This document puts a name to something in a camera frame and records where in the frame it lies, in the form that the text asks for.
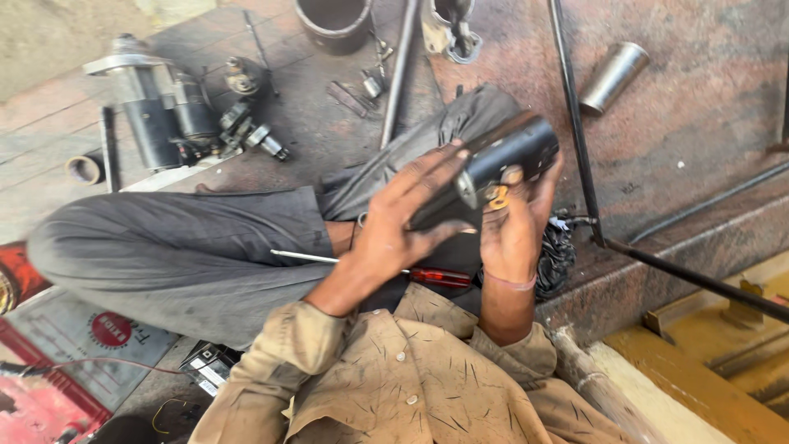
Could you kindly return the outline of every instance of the red screwdriver handle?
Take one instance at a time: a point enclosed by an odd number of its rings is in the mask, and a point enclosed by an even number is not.
[[[409,271],[409,278],[414,282],[450,288],[468,288],[471,285],[471,276],[465,273],[423,267],[413,267]]]

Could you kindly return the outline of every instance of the pink bracelet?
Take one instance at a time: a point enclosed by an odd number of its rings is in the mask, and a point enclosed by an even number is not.
[[[504,280],[504,279],[501,279],[499,277],[495,277],[492,274],[488,273],[487,270],[484,272],[484,276],[485,276],[485,279],[493,280],[493,281],[495,281],[498,284],[504,285],[505,287],[508,287],[508,288],[511,288],[511,289],[515,290],[516,292],[527,292],[528,290],[531,290],[532,288],[534,288],[534,284],[537,283],[537,273],[536,272],[534,273],[534,277],[532,277],[532,279],[529,282],[525,283],[525,284],[521,284],[521,283],[518,283],[518,282],[510,282],[508,280]]]

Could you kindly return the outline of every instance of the yellow wire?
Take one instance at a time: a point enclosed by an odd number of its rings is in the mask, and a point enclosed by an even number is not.
[[[184,407],[189,403],[189,401],[184,401],[182,399],[176,399],[176,398],[172,397],[172,398],[168,399],[167,401],[164,401],[164,404],[162,404],[159,407],[159,410],[156,411],[156,414],[153,416],[153,419],[151,419],[151,425],[153,426],[153,430],[158,431],[159,433],[162,433],[162,434],[165,434],[165,435],[169,435],[170,432],[169,431],[159,430],[158,428],[156,428],[156,416],[159,416],[159,413],[162,411],[164,406],[167,405],[167,403],[170,402],[170,401],[182,402],[182,403],[184,403]]]

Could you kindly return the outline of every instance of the gray trousers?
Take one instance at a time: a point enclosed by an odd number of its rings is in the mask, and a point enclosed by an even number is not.
[[[368,163],[340,171],[316,194],[310,186],[268,193],[120,193],[59,209],[28,240],[33,265],[54,284],[126,317],[246,349],[268,313],[304,297],[331,265],[272,255],[289,250],[332,256],[325,220],[356,220],[405,164],[454,138],[468,141],[519,112],[511,96],[482,85],[392,141]],[[477,224],[479,212],[459,204]],[[474,274],[479,238],[456,236],[422,265]],[[393,310],[407,281],[398,277],[362,309]],[[444,291],[473,310],[476,294]]]

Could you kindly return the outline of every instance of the barcode label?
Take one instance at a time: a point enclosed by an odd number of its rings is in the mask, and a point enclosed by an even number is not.
[[[216,397],[216,387],[208,381],[200,381],[200,387],[203,387],[203,390],[208,392],[209,395],[212,397]]]

